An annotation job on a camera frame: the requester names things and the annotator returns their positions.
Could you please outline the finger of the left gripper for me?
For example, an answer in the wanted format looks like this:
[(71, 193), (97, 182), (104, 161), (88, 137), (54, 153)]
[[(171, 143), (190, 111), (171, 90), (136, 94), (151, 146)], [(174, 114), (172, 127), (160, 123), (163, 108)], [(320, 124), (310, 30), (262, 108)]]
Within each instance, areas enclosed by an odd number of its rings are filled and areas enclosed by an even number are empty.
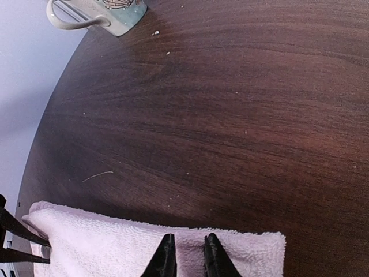
[(0, 252), (1, 263), (43, 263), (49, 264), (50, 259), (40, 256), (34, 256), (29, 253), (20, 252), (11, 248), (1, 248)]
[(47, 239), (44, 239), (23, 226), (9, 211), (5, 209), (6, 199), (1, 195), (1, 228), (29, 242), (50, 247)]

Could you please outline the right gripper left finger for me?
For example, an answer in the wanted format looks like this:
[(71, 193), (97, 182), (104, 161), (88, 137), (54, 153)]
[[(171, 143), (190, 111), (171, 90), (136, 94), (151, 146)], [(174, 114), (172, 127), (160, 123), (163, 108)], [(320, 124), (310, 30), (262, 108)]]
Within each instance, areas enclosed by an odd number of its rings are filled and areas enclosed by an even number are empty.
[(141, 277), (176, 277), (175, 236), (166, 234)]

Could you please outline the pink towel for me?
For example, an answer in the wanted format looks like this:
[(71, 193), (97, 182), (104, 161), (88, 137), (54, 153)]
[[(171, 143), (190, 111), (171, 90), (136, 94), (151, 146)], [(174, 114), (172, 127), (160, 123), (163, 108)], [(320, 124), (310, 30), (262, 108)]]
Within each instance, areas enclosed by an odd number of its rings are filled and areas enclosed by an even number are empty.
[(140, 276), (168, 233), (175, 236), (178, 276), (204, 276), (203, 243), (210, 233), (242, 276), (283, 275), (286, 238), (279, 232), (159, 226), (46, 201), (32, 204), (22, 221), (51, 244), (31, 244), (33, 254), (50, 258), (34, 265), (36, 276)]

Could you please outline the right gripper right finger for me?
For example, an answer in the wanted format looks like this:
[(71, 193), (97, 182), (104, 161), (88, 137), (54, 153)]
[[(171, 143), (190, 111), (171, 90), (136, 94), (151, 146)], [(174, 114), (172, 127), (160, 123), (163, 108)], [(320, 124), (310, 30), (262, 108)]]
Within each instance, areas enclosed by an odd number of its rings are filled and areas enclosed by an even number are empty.
[(241, 277), (215, 233), (204, 239), (205, 276)]

